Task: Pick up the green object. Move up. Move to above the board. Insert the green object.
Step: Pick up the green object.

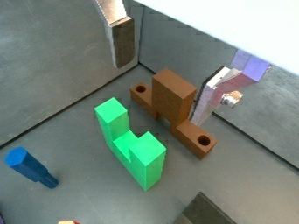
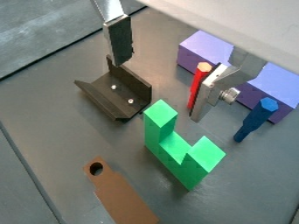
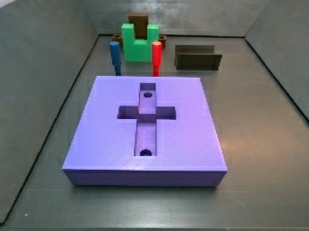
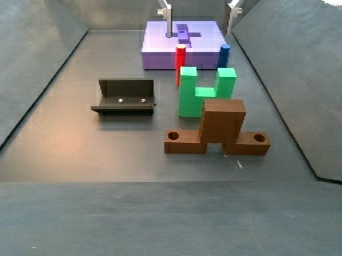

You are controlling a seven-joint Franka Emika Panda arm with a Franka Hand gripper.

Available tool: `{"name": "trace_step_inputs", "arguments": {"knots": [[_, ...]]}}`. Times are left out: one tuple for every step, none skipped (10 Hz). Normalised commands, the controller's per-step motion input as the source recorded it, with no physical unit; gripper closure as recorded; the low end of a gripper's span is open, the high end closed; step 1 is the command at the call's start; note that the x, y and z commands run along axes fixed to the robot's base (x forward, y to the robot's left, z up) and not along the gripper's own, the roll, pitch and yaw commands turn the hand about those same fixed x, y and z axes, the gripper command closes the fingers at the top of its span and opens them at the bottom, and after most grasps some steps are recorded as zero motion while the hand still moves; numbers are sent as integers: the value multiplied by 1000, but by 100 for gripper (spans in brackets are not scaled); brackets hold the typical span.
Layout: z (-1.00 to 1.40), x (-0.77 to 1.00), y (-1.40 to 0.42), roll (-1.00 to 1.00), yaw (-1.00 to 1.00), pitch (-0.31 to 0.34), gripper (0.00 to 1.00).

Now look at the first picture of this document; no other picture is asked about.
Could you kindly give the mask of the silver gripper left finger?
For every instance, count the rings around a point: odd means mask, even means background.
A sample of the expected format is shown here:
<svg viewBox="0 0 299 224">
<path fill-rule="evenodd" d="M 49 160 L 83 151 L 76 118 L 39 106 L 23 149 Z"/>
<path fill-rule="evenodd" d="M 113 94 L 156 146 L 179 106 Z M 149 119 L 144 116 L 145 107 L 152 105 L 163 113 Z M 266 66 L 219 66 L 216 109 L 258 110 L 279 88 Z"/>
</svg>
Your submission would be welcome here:
<svg viewBox="0 0 299 224">
<path fill-rule="evenodd" d="M 127 15 L 123 0 L 93 0 L 105 23 L 112 62 L 116 68 L 125 66 L 135 57 L 135 20 Z"/>
</svg>

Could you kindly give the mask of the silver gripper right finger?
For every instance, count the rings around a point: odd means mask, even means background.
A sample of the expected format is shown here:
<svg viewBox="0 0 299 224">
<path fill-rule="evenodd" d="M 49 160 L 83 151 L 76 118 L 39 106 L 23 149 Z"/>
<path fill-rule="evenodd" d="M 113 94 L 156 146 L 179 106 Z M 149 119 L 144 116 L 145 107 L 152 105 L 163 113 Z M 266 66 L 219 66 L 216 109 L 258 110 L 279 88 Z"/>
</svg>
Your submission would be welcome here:
<svg viewBox="0 0 299 224">
<path fill-rule="evenodd" d="M 231 67 L 222 66 L 202 84 L 191 122 L 200 126 L 220 105 L 234 108 L 243 97 L 239 90 L 258 83 L 270 67 L 267 61 L 236 50 Z"/>
</svg>

